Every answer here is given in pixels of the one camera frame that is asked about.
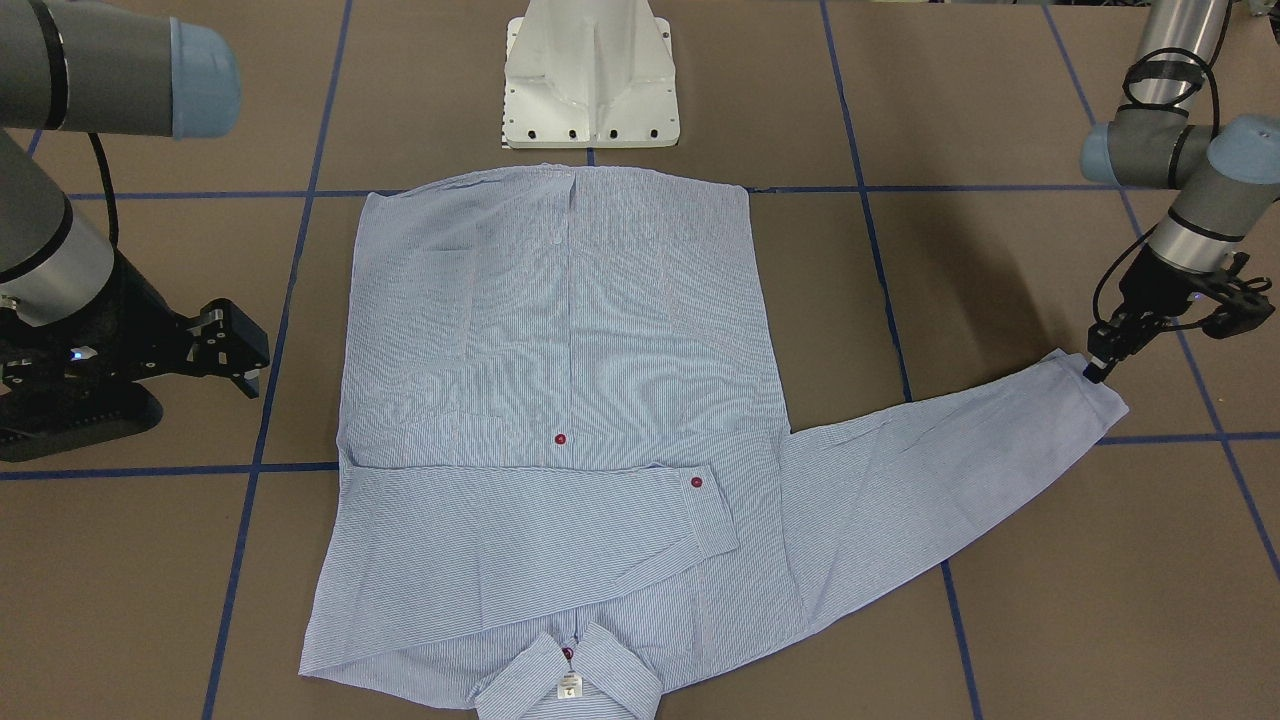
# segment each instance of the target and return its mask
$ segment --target shirt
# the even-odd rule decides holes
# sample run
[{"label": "shirt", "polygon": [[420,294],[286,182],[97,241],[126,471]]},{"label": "shirt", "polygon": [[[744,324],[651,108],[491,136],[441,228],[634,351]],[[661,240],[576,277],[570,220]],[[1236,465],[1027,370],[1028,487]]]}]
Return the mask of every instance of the shirt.
[{"label": "shirt", "polygon": [[792,434],[742,188],[543,165],[371,195],[301,673],[648,720],[1047,487],[1126,411],[1083,366]]}]

